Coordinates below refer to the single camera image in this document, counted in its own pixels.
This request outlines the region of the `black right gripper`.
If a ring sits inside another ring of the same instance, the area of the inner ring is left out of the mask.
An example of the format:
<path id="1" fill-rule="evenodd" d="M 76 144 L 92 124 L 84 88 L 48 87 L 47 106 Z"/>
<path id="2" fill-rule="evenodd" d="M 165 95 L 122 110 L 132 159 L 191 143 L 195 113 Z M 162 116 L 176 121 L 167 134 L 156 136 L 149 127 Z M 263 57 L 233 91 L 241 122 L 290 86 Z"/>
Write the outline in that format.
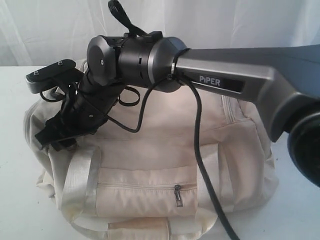
<path id="1" fill-rule="evenodd" d="M 119 84 L 72 84 L 59 117 L 47 120 L 35 138 L 41 146 L 51 145 L 57 152 L 70 149 L 77 143 L 71 135 L 94 133 L 107 121 L 107 114 L 119 96 Z"/>

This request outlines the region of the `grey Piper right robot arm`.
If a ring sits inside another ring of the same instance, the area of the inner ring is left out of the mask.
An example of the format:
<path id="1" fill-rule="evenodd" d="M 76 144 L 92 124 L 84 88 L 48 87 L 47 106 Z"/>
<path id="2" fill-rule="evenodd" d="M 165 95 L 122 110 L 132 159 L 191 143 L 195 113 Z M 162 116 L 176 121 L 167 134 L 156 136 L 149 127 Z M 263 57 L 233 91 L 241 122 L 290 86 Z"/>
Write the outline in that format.
<path id="1" fill-rule="evenodd" d="M 67 59 L 39 70 L 36 89 L 64 91 L 61 110 L 35 135 L 39 145 L 67 148 L 92 134 L 127 86 L 171 93 L 181 85 L 253 103 L 269 139 L 289 134 L 289 155 L 311 183 L 320 184 L 320 47 L 190 49 L 160 32 L 96 36 L 88 69 Z"/>

